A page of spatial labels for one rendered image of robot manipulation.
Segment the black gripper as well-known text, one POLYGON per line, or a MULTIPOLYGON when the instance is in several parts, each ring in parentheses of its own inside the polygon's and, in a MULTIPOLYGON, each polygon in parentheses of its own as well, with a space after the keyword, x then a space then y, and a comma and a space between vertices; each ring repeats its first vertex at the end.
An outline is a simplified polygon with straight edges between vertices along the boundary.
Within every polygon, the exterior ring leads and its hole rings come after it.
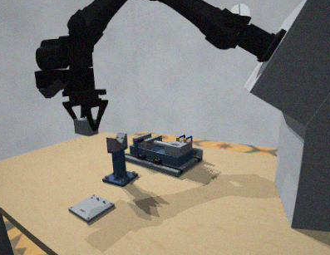
POLYGON ((94 80, 94 71, 93 68, 86 67, 85 69, 89 69, 90 72, 90 81, 91 81, 91 90, 90 91, 63 91, 62 97, 69 96, 69 101, 62 102, 62 105, 65 107, 66 111, 69 113, 71 118, 77 119, 72 107, 81 105, 81 118, 87 118, 89 125, 92 131, 98 130, 99 125, 101 123, 101 117, 104 114, 104 111, 107 107, 108 100, 102 100, 99 98, 99 95, 106 95, 106 89, 95 89, 95 80, 94 80), (100 91, 99 91, 100 90, 100 91), (97 93, 100 92, 100 93, 97 93), (92 97, 90 97, 92 95, 92 97), (84 97, 86 98, 84 98, 84 97), (87 98, 89 97, 89 98, 87 98), (92 99, 94 98, 94 99, 92 99), (89 100, 88 100, 89 99, 89 100), (79 103, 72 103, 79 102, 79 103), (91 108, 98 107, 98 114, 96 117, 96 123, 94 123, 91 108))

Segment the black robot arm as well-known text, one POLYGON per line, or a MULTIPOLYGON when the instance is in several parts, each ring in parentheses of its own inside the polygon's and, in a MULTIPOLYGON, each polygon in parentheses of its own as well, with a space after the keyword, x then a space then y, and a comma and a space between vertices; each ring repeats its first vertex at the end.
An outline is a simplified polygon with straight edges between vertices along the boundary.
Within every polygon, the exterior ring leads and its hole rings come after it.
MULTIPOLYGON (((41 42, 36 61, 42 71, 35 71, 35 79, 37 89, 45 98, 51 99, 60 90, 91 90, 90 72, 85 68, 93 67, 94 46, 126 1, 94 0, 71 16, 67 23, 69 36, 41 42), (68 67, 81 69, 58 70, 68 67)), ((270 34, 252 23, 249 25, 251 17, 240 16, 226 8, 222 11, 203 0, 156 1, 168 5, 192 22, 206 36, 205 40, 218 49, 235 49, 238 45, 259 58, 259 62, 269 60, 286 33, 281 29, 270 34)))

